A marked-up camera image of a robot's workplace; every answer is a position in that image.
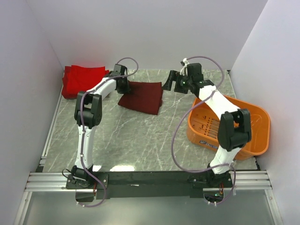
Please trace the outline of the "dark red t shirt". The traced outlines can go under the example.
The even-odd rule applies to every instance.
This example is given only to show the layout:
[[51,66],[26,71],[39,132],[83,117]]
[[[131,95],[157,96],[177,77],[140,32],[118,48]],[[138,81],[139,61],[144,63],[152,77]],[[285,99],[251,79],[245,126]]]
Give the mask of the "dark red t shirt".
[[129,82],[130,92],[124,94],[118,105],[129,110],[158,115],[162,105],[161,82]]

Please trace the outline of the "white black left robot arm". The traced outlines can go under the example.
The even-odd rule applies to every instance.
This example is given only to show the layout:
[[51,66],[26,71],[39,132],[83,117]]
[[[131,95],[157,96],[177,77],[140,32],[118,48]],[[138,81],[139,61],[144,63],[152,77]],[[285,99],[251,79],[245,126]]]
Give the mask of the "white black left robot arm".
[[98,84],[77,95],[74,118],[79,139],[71,174],[82,188],[91,187],[95,180],[92,173],[94,135],[102,120],[102,101],[113,91],[119,94],[130,92],[128,69],[124,65],[115,64],[113,71],[105,75]]

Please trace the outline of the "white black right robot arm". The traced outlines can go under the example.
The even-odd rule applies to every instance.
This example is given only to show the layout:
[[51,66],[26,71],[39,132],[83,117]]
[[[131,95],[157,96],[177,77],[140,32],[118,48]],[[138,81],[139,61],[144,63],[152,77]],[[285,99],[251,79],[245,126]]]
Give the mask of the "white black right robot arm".
[[238,152],[251,141],[250,112],[231,103],[211,80],[205,80],[200,63],[186,63],[181,71],[170,71],[162,88],[170,90],[173,83],[175,92],[186,94],[190,91],[219,119],[217,132],[219,147],[207,169],[201,170],[207,174],[206,183],[216,187],[227,177]]

